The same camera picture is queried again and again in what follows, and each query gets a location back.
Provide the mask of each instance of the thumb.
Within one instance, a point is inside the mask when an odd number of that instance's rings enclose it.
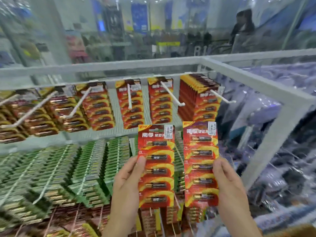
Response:
[[[140,177],[142,176],[142,173],[144,172],[145,165],[146,165],[146,158],[144,156],[140,156],[137,160],[136,165],[134,166],[132,174],[127,180],[128,184],[138,186],[138,182],[139,182]]]
[[[223,188],[229,182],[222,167],[222,158],[218,158],[213,162],[213,174],[219,188]]]

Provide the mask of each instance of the hand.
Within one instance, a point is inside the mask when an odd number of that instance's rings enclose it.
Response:
[[[226,159],[213,163],[213,173],[219,188],[218,212],[232,237],[261,236],[252,219],[245,188],[240,177]]]
[[[103,236],[125,237],[136,223],[139,206],[138,182],[144,172],[145,157],[132,157],[114,177],[111,213]]]

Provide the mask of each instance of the white metal frame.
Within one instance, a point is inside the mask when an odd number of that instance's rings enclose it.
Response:
[[[120,62],[109,62],[109,63],[87,63],[87,64],[75,64],[75,65],[62,65],[62,66],[46,66],[46,67],[29,67],[29,68],[11,68],[11,69],[1,69],[0,77],[19,77],[25,75],[54,75],[63,73],[75,73],[75,72],[87,72],[87,71],[101,71],[101,70],[117,70],[117,69],[133,69],[133,68],[146,68],[146,67],[162,67],[162,66],[177,66],[177,65],[203,65],[205,67],[211,68],[216,72],[220,72],[236,81],[244,83],[245,85],[281,102],[283,108],[272,124],[269,132],[266,134],[263,142],[259,146],[255,155],[251,159],[251,162],[247,166],[246,170],[242,175],[242,180],[245,188],[248,190],[251,185],[258,178],[260,173],[264,170],[267,164],[270,162],[274,154],[282,146],[284,141],[287,139],[290,132],[299,122],[299,120],[304,117],[306,112],[309,110],[310,106],[315,103],[315,98],[309,94],[302,91],[296,90],[291,87],[284,86],[280,83],[276,83],[272,80],[265,79],[261,76],[252,74],[250,72],[244,71],[240,68],[228,65],[226,63],[239,62],[239,61],[254,61],[265,59],[275,59],[275,58],[286,58],[286,57],[300,57],[306,55],[316,55],[316,49],[309,50],[295,50],[295,51],[271,51],[271,52],[259,52],[259,53],[243,53],[243,54],[230,54],[230,55],[214,55],[214,56],[193,56],[193,57],[181,57],[181,58],[166,58],[166,59],[151,59],[151,60],[136,60],[136,61],[120,61]],[[179,83],[177,83],[174,78],[174,94],[179,96]],[[105,79],[109,87],[109,96],[112,105],[116,102],[116,91],[113,87],[113,81],[117,79],[108,78]],[[148,88],[146,80],[142,81],[142,90],[144,92],[144,106],[145,110],[149,111],[148,102]],[[174,119],[177,113],[177,107],[174,106],[173,109]],[[122,121],[120,118],[119,109],[113,110],[116,122]],[[181,126],[181,120],[177,117],[176,126]],[[145,113],[145,122],[150,123],[149,113]],[[101,133],[99,131],[90,131],[86,138],[105,138],[114,137],[120,135],[133,135],[136,134],[135,130],[125,130],[119,131],[114,130],[113,136],[108,136],[107,132],[104,135],[97,135],[96,133]],[[67,133],[66,139],[77,141],[75,136],[78,133]],[[215,220],[215,225],[208,232],[209,234],[214,231],[214,229],[221,225],[219,218]]]

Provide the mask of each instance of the finger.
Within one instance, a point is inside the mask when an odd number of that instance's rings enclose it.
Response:
[[[224,186],[227,186],[227,182],[229,181],[224,173],[221,158],[217,158],[213,162],[213,174],[215,176],[215,179],[218,183],[219,188],[223,188]]]
[[[131,175],[130,172],[133,170],[137,161],[137,156],[131,157],[128,161],[124,164],[124,166],[120,169],[120,171],[114,177],[114,184],[113,190],[116,188],[121,188],[124,182],[129,178]]]
[[[132,174],[126,181],[126,184],[131,185],[132,187],[137,187],[140,177],[142,176],[146,165],[146,158],[140,156],[137,160],[137,163],[132,171]]]
[[[239,175],[235,172],[233,167],[230,165],[230,163],[227,161],[227,159],[221,158],[222,162],[222,168],[224,170],[224,173],[229,181],[236,182],[238,184],[242,184],[242,181],[239,177]]]

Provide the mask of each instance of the display rack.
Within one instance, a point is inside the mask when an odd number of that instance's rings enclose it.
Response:
[[[0,77],[13,77],[26,75],[56,75],[66,73],[78,73],[87,71],[105,71],[105,70],[119,70],[119,69],[135,69],[147,67],[167,67],[178,65],[198,65],[199,69],[204,70],[209,68],[215,72],[226,75],[238,82],[241,82],[250,88],[253,88],[260,93],[273,98],[274,100],[283,104],[283,107],[265,135],[261,145],[257,149],[255,155],[251,159],[249,165],[241,176],[246,190],[249,190],[251,185],[258,178],[260,173],[264,170],[270,162],[274,154],[279,150],[284,141],[287,139],[290,132],[296,126],[301,118],[304,117],[310,106],[315,103],[315,97],[306,94],[302,91],[296,90],[292,87],[286,87],[280,83],[265,79],[261,76],[252,74],[242,70],[237,66],[246,66],[245,63],[252,65],[271,64],[275,58],[287,57],[302,57],[316,55],[316,49],[298,50],[298,51],[272,51],[264,53],[246,53],[246,54],[231,54],[231,55],[214,55],[214,56],[194,56],[182,58],[166,58],[154,60],[136,60],[136,61],[121,61],[111,63],[88,63],[62,66],[46,66],[46,67],[29,67],[29,68],[12,68],[0,70]],[[174,79],[174,95],[179,96],[180,75],[173,74]],[[114,89],[114,82],[118,79],[130,79],[137,77],[119,77],[106,78],[109,89],[109,96],[113,105],[113,113],[116,120],[116,127],[104,131],[81,131],[78,133],[61,132],[55,136],[48,137],[31,137],[21,143],[13,143],[1,145],[2,152],[23,150],[24,148],[46,147],[48,145],[67,142],[83,142],[88,140],[95,140],[99,138],[112,138],[122,135],[128,135],[129,138],[136,135],[137,128],[124,130],[123,122],[119,110],[116,90]],[[150,124],[149,116],[149,96],[146,77],[142,77],[141,85],[144,94],[144,114],[145,123]],[[52,85],[64,85],[65,83],[52,83]],[[173,122],[176,128],[181,128],[182,122],[177,113],[177,107],[173,106]],[[213,233],[213,231],[222,225],[219,218],[215,219],[215,224],[206,233]]]

